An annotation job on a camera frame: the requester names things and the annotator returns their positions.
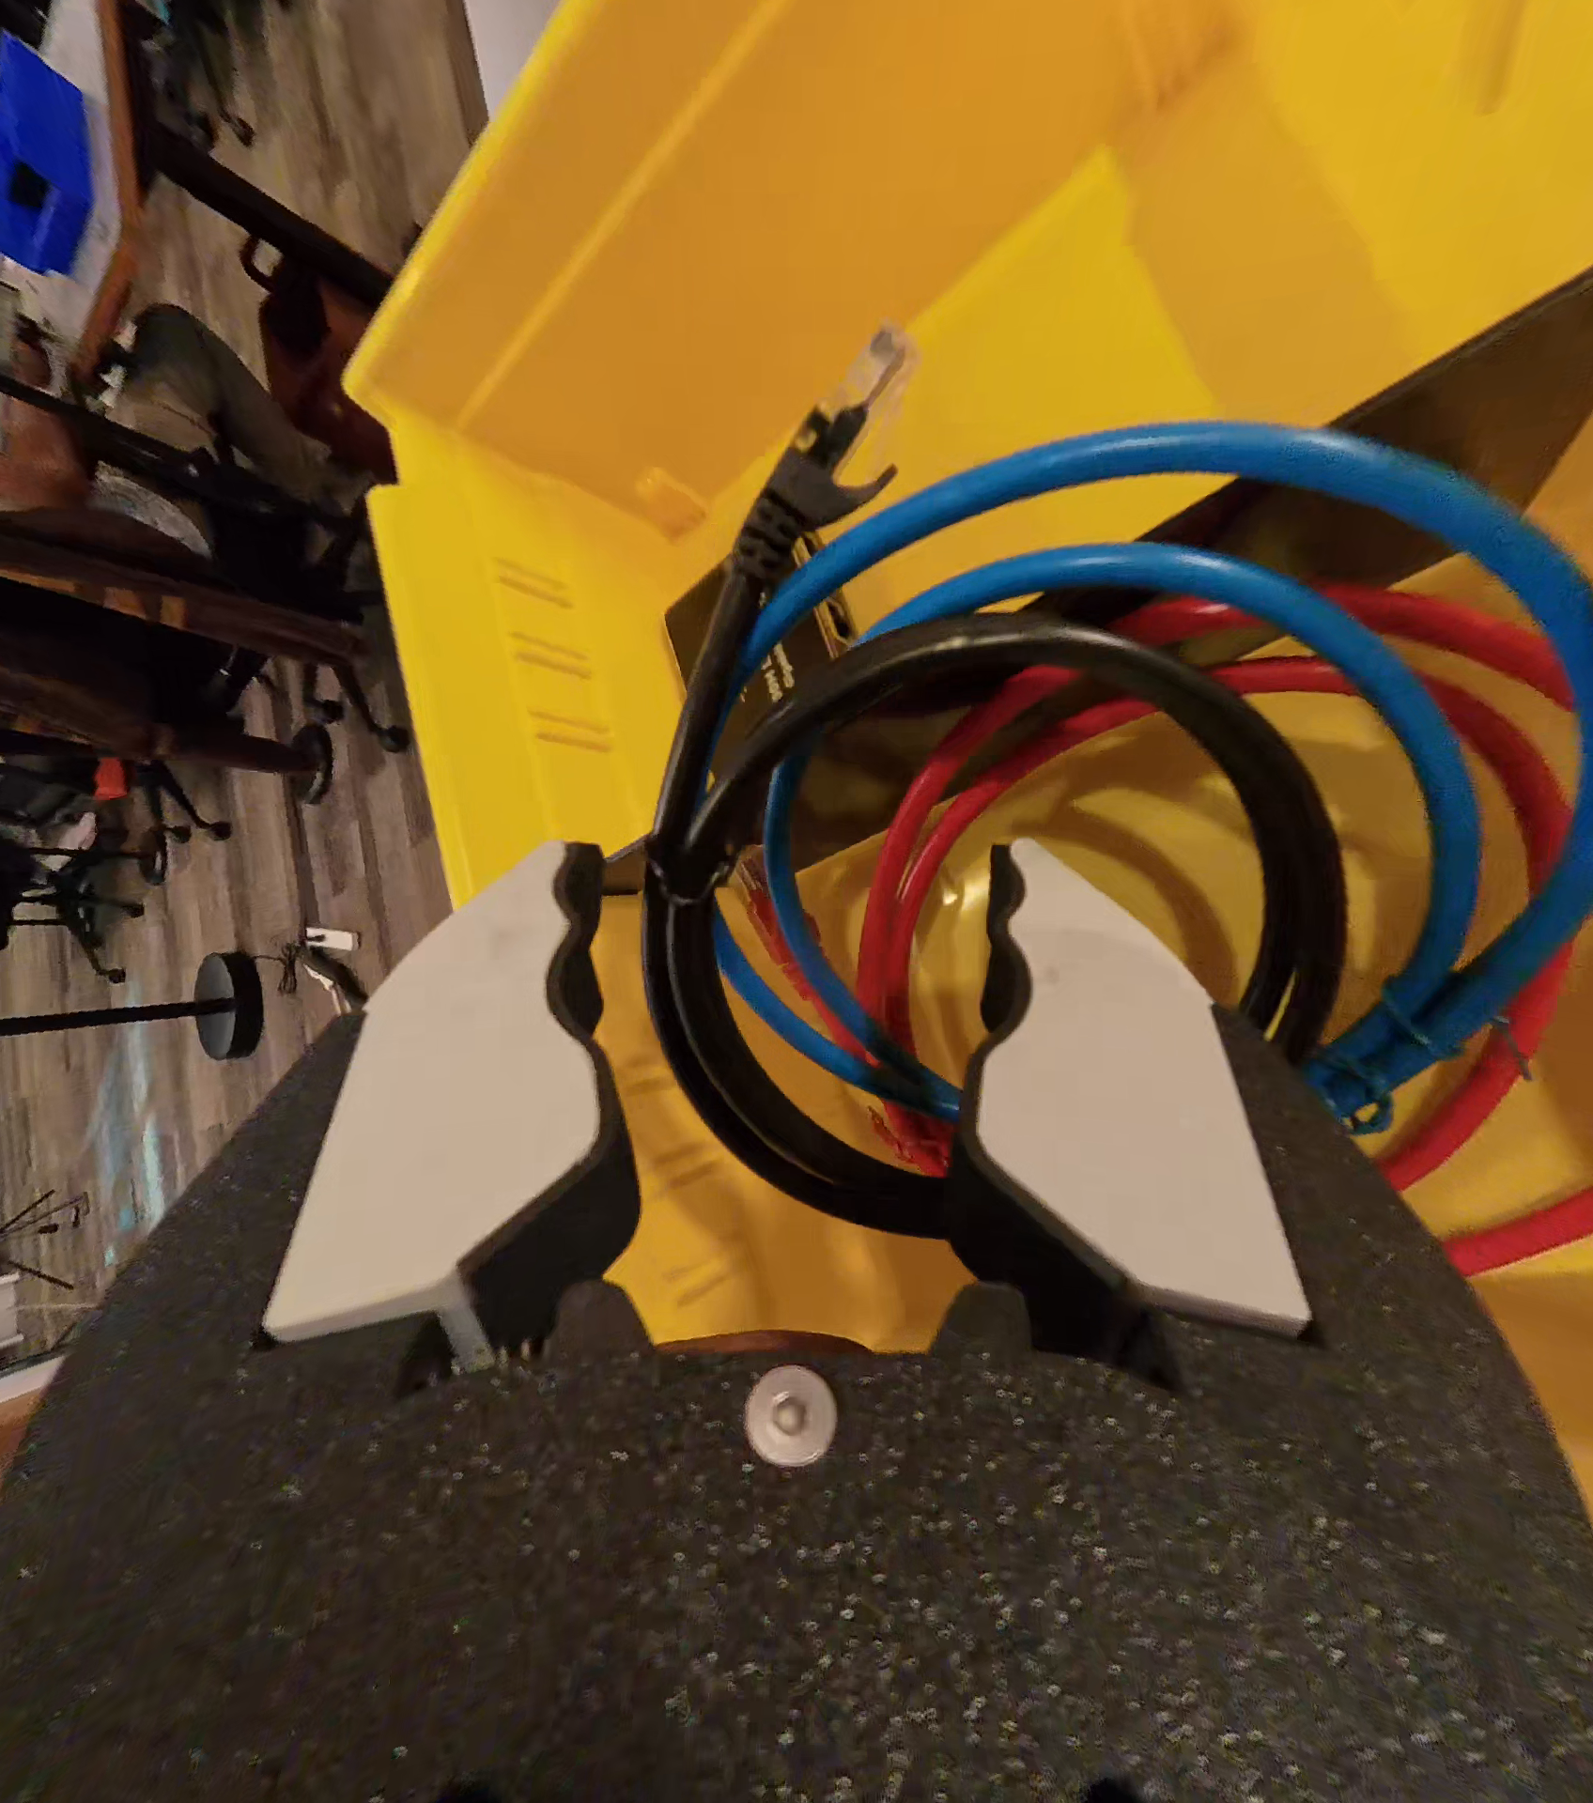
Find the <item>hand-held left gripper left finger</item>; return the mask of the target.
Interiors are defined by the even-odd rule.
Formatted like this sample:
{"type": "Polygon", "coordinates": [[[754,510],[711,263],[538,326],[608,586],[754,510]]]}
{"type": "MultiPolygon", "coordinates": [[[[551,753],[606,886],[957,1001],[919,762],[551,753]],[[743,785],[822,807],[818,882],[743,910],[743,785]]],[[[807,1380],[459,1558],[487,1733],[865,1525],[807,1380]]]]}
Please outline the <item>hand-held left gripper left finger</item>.
{"type": "Polygon", "coordinates": [[[643,1220],[592,946],[598,845],[547,841],[371,995],[267,1297],[281,1344],[433,1318],[453,1354],[546,1342],[643,1220]]]}

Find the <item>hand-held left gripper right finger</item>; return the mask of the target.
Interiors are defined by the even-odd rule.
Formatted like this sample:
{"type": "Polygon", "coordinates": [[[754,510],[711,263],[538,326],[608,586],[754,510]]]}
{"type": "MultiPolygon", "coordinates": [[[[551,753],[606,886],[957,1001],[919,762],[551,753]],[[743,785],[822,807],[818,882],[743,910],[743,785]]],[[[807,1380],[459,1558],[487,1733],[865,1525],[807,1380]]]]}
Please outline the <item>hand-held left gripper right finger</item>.
{"type": "Polygon", "coordinates": [[[987,929],[963,1265],[1019,1297],[1038,1354],[1167,1354],[1171,1324],[1303,1344],[1316,1311],[1209,991],[1034,839],[991,852],[987,929]]]}

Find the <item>yellow plastic bin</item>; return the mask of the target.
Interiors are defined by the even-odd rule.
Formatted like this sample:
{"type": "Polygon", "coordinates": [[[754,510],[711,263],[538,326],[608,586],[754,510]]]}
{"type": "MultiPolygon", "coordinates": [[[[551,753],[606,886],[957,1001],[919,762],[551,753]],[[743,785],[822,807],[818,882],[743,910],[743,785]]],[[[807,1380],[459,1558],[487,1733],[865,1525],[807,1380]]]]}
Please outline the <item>yellow plastic bin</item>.
{"type": "MultiPolygon", "coordinates": [[[[452,899],[651,826],[666,614],[882,325],[919,349],[872,450],[899,499],[1107,428],[1334,422],[1590,266],[1593,3],[566,3],[352,371],[401,467],[373,522],[452,899]]],[[[1593,578],[1593,411],[1530,514],[1593,578]]],[[[1214,991],[1246,976],[1235,800],[1141,723],[948,865],[917,1036],[951,1078],[985,845],[1036,826],[1214,991]]],[[[799,1324],[902,1342],[916,1311],[872,1290],[897,1243],[773,1239],[799,1211],[671,1093],[623,944],[649,1322],[745,1324],[765,1282],[799,1324]]],[[[1532,1063],[1410,1192],[1434,1230],[1593,1183],[1593,924],[1532,1063]]],[[[1593,1513],[1593,1239],[1481,1294],[1593,1513]]]]}

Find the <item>black disc lamp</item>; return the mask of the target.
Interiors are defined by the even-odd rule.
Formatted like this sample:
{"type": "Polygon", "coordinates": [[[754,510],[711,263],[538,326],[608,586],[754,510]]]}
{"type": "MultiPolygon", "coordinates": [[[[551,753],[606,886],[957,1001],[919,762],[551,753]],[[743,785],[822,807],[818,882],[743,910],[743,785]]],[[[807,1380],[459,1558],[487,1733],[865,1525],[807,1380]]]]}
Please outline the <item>black disc lamp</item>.
{"type": "Polygon", "coordinates": [[[110,1003],[57,1006],[0,1016],[0,1042],[53,1033],[102,1031],[130,1025],[189,1023],[213,1063],[252,1057],[266,1031],[266,984],[260,957],[215,952],[202,957],[192,993],[172,1003],[110,1003]]]}

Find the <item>black divider panel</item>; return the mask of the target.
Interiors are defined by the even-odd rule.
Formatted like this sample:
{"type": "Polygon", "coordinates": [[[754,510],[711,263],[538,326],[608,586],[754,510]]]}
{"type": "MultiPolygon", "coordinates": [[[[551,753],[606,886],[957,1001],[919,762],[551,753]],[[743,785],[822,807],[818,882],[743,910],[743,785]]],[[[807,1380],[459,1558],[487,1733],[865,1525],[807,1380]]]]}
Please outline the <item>black divider panel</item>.
{"type": "MultiPolygon", "coordinates": [[[[1336,417],[1331,428],[1423,456],[1524,510],[1593,415],[1593,264],[1336,417]]],[[[1145,539],[1299,578],[1398,587],[1445,542],[1374,507],[1237,479],[1145,539]]]]}

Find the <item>small blue bin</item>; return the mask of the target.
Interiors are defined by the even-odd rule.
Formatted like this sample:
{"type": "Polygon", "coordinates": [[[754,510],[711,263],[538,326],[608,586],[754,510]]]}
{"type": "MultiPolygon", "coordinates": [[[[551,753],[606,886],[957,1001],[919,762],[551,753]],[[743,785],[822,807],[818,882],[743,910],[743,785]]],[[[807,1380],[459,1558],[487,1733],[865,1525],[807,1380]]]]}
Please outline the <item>small blue bin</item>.
{"type": "Polygon", "coordinates": [[[70,276],[95,206],[85,92],[0,32],[0,255],[36,276],[70,276]]]}

